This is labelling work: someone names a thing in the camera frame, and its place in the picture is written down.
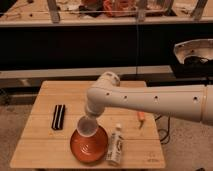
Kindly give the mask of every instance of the bottle cap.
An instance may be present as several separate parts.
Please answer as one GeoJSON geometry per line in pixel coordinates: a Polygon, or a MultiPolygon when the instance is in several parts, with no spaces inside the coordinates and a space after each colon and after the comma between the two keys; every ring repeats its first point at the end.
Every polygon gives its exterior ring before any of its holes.
{"type": "Polygon", "coordinates": [[[121,124],[120,124],[120,123],[117,123],[117,124],[116,124],[116,128],[117,128],[117,129],[121,129],[121,128],[122,128],[121,124]]]}

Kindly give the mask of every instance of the bottle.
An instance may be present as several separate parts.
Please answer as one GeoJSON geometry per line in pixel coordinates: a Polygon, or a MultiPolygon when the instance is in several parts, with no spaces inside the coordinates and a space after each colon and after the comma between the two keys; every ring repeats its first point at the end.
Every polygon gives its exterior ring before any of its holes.
{"type": "Polygon", "coordinates": [[[116,130],[112,133],[109,142],[109,148],[106,160],[110,165],[117,166],[121,162],[122,155],[122,137],[121,137],[121,124],[116,124],[116,130]]]}

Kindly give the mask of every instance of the label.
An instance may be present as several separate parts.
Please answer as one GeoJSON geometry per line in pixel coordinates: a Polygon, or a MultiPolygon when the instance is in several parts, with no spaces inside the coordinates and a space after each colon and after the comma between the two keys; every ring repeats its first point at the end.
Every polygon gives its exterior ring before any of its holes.
{"type": "Polygon", "coordinates": [[[122,154],[122,137],[120,131],[116,131],[110,138],[110,144],[107,152],[106,160],[111,165],[119,165],[122,154]]]}

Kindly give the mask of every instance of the orange bowl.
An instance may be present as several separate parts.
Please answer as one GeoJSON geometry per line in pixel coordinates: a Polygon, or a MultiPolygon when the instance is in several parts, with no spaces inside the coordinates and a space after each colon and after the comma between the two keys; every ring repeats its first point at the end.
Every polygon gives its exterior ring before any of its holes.
{"type": "Polygon", "coordinates": [[[70,148],[73,155],[83,163],[93,163],[100,160],[108,149],[108,136],[103,127],[91,137],[81,136],[77,130],[71,136],[70,148]]]}

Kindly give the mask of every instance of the orange object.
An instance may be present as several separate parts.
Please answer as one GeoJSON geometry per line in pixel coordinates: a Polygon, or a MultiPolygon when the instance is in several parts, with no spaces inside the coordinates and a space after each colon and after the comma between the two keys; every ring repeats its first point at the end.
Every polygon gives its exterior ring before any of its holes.
{"type": "Polygon", "coordinates": [[[134,14],[135,0],[104,0],[103,8],[109,17],[121,17],[134,14]]]}
{"type": "Polygon", "coordinates": [[[138,114],[138,120],[139,121],[144,121],[145,120],[145,113],[140,111],[137,113],[138,114]]]}
{"type": "Polygon", "coordinates": [[[101,126],[91,137],[83,137],[75,130],[70,140],[70,148],[73,155],[79,161],[93,163],[100,160],[106,154],[108,135],[101,126]]]}
{"type": "Polygon", "coordinates": [[[142,126],[143,126],[143,123],[144,123],[144,121],[145,121],[145,113],[142,112],[142,111],[139,111],[139,112],[137,112],[137,115],[138,115],[138,120],[139,120],[139,122],[140,122],[139,129],[141,129],[142,126]]]}

